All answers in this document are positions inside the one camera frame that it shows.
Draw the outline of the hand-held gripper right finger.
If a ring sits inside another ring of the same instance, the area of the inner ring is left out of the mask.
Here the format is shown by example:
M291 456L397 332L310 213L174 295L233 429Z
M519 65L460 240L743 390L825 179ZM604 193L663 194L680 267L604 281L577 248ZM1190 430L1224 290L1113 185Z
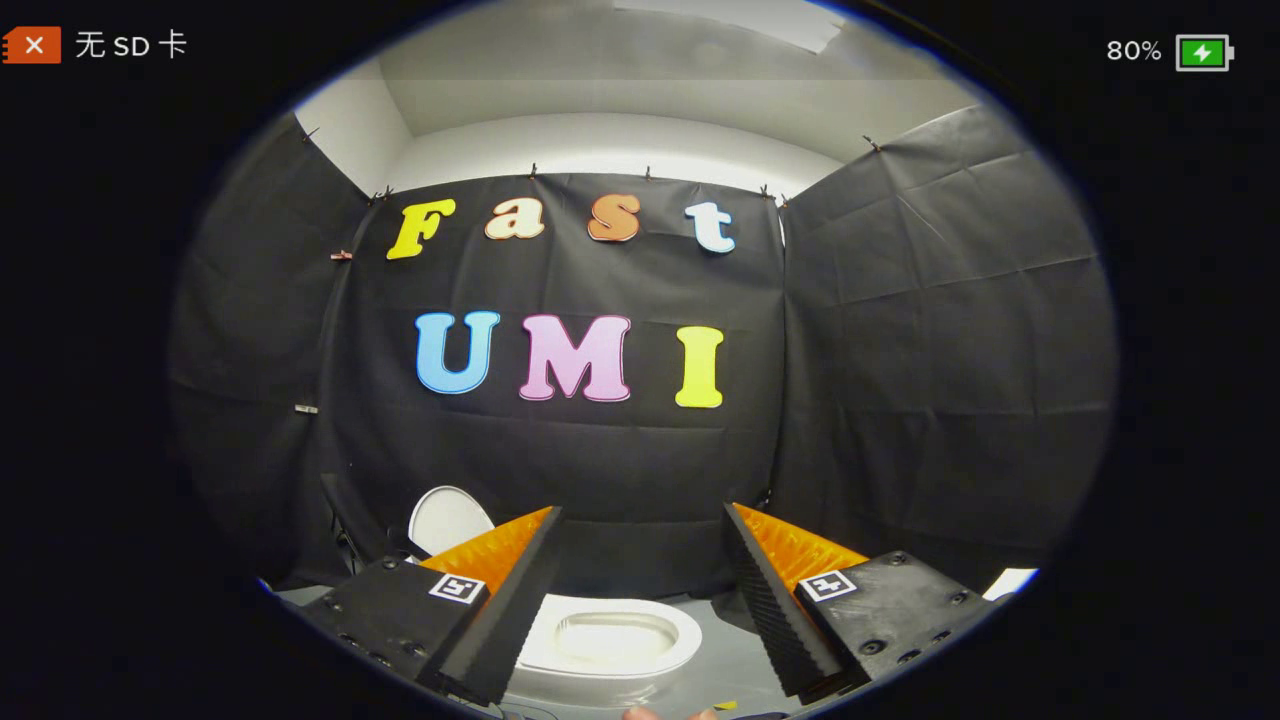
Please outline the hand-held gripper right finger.
M723 506L736 585L786 696L823 701L922 664L998 605L901 550L874 557Z

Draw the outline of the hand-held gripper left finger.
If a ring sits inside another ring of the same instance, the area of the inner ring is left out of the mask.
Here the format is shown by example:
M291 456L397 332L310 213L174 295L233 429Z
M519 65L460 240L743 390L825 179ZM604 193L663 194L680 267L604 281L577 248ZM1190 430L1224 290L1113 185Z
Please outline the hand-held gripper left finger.
M494 705L556 578L561 519L548 506L419 562L383 559L298 614L406 682Z

